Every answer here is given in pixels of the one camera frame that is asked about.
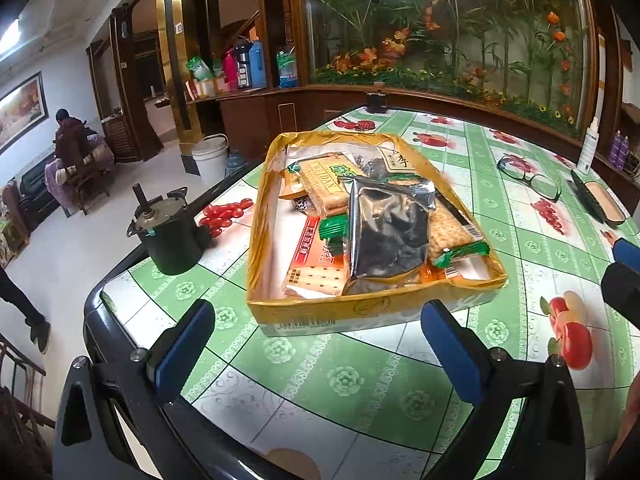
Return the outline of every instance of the framed painting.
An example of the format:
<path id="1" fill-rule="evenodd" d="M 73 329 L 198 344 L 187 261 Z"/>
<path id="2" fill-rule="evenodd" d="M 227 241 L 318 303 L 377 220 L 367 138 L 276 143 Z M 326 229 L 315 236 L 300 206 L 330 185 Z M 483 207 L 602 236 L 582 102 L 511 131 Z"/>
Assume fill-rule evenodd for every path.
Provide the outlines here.
<path id="1" fill-rule="evenodd" d="M 47 117 L 42 73 L 38 72 L 0 98 L 0 153 Z"/>

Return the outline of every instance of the shoe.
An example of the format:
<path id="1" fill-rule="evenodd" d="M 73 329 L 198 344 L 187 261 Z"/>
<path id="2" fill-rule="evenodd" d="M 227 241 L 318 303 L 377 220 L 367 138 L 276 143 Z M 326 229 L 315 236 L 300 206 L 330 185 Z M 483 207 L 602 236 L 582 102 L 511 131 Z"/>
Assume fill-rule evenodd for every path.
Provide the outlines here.
<path id="1" fill-rule="evenodd" d="M 43 321 L 38 326 L 34 326 L 31 329 L 31 341 L 38 345 L 38 350 L 41 354 L 46 354 L 49 348 L 49 333 L 51 332 L 51 324 L 47 321 Z"/>

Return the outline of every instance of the gold pillar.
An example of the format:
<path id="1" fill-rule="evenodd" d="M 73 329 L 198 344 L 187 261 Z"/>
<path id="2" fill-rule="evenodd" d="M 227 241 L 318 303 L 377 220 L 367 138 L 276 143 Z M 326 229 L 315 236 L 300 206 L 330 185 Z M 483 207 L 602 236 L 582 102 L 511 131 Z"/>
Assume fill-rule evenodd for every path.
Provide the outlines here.
<path id="1" fill-rule="evenodd" d="M 191 150 L 202 139 L 203 133 L 196 106 L 188 104 L 186 97 L 186 82 L 191 78 L 186 64 L 191 57 L 200 55 L 194 15 L 196 4 L 194 0 L 156 0 L 162 69 L 180 142 L 182 163 L 188 173 L 197 174 Z"/>

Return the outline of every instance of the white bucket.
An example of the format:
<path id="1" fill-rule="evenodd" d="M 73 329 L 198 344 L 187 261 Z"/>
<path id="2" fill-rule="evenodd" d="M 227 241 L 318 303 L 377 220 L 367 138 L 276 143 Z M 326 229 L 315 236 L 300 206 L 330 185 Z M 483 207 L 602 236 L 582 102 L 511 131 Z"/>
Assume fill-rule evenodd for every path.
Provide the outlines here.
<path id="1" fill-rule="evenodd" d="M 205 137 L 191 150 L 205 184 L 215 186 L 225 177 L 229 141 L 225 134 Z"/>

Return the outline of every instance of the eyeglasses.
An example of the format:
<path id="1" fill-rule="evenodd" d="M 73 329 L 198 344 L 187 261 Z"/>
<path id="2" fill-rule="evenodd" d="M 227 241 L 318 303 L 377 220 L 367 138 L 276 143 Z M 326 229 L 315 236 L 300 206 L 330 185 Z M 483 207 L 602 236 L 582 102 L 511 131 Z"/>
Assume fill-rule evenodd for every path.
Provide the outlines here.
<path id="1" fill-rule="evenodd" d="M 535 173 L 533 176 L 527 177 L 527 173 L 531 173 L 530 168 L 530 164 L 524 158 L 514 155 L 505 155 L 498 161 L 498 170 L 505 175 L 530 187 L 550 202 L 557 202 L 561 193 L 558 184 L 541 173 Z"/>

